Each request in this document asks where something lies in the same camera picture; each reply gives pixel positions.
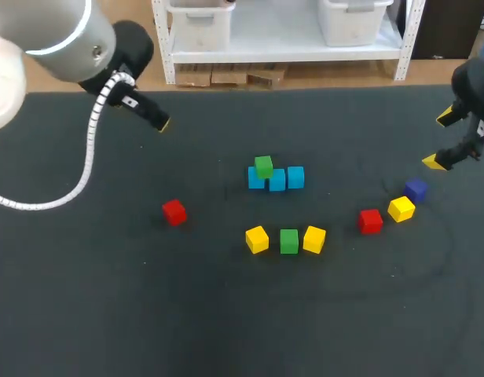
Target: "plastic container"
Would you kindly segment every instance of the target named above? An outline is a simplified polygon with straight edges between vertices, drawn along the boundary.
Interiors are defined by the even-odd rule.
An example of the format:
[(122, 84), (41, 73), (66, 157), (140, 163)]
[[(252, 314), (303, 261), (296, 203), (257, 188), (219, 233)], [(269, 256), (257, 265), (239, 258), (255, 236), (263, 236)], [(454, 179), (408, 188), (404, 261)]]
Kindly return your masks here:
[(235, 2), (224, 0), (168, 0), (175, 38), (186, 51), (219, 51), (229, 46)]
[(394, 0), (318, 0), (319, 23), (328, 46), (375, 42), (383, 15)]

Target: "blue cube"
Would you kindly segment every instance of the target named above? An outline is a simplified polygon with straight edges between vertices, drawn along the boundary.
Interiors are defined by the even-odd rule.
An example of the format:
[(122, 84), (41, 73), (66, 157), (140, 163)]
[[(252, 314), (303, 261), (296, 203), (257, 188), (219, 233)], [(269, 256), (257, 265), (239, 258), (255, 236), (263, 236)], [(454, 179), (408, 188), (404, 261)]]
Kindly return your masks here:
[(285, 191), (286, 189), (286, 172), (284, 169), (273, 169), (273, 176), (268, 180), (270, 191)]
[(427, 192), (427, 183), (420, 179), (413, 179), (406, 182), (404, 195), (412, 201), (413, 204), (422, 203)]
[(303, 189), (305, 187), (305, 170), (303, 167), (288, 168), (288, 189)]
[(265, 188), (265, 180), (258, 178), (258, 174), (256, 173), (255, 167), (249, 167), (249, 169), (247, 169), (247, 178), (249, 181), (250, 190)]

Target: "white cable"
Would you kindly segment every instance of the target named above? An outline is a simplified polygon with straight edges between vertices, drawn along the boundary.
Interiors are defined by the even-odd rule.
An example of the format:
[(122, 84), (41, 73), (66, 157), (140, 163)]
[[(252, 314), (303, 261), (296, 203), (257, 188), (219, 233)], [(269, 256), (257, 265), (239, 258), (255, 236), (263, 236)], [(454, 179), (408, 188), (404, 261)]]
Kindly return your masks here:
[(64, 204), (73, 200), (78, 196), (90, 179), (92, 174), (92, 166), (94, 164), (94, 153), (95, 153), (95, 132), (97, 131), (97, 124), (101, 116), (101, 111), (108, 99), (108, 95), (111, 93), (112, 89), (118, 82), (125, 82), (128, 85), (135, 86), (135, 80), (132, 76), (124, 72), (115, 73), (107, 82), (101, 91), (101, 94), (97, 97), (95, 105), (93, 106), (92, 113), (90, 114), (90, 120), (88, 123), (88, 131), (86, 132), (86, 154), (85, 154), (85, 166), (83, 167), (82, 177), (79, 179), (76, 187), (72, 189), (70, 193), (66, 196), (54, 200), (48, 203), (19, 203), (10, 199), (6, 199), (0, 196), (0, 204), (2, 206), (13, 208), (16, 210), (49, 210), (51, 208), (60, 207)]

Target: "wooden floor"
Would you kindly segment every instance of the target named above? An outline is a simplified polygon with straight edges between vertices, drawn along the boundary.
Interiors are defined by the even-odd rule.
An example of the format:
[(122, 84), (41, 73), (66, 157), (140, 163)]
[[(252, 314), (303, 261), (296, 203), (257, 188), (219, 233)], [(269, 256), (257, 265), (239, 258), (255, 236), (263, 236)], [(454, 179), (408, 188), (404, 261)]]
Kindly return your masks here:
[[(140, 78), (141, 90), (180, 90), (168, 86), (163, 77), (160, 49), (153, 24), (151, 0), (99, 0), (111, 22), (126, 19), (143, 25), (153, 37), (156, 54)], [(391, 85), (449, 84), (453, 70), (463, 60), (415, 60), (406, 81), (394, 82), (394, 61), (353, 61), (313, 64), (292, 64), (281, 88), (359, 87)], [(27, 88), (30, 92), (78, 91), (76, 84), (52, 79), (33, 60), (26, 57)]]

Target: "green cube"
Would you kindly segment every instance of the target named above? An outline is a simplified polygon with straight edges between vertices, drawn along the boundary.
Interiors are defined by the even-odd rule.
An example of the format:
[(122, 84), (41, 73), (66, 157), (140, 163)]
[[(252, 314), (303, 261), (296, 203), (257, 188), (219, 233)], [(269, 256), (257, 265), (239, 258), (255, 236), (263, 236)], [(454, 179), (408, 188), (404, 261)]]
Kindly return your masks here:
[(267, 179), (273, 176), (273, 164), (270, 156), (255, 158), (256, 174), (259, 179)]
[(282, 229), (280, 231), (280, 253), (298, 254), (299, 241), (298, 230)]

